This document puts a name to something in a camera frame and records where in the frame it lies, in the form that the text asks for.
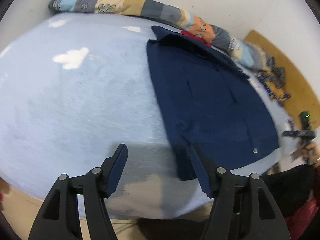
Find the person right hand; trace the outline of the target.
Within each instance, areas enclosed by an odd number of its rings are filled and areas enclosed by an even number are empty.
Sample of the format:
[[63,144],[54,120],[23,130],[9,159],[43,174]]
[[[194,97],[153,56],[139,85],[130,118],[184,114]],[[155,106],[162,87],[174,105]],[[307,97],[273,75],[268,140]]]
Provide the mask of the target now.
[[316,143],[311,142],[301,148],[303,159],[314,168],[319,167],[319,149]]

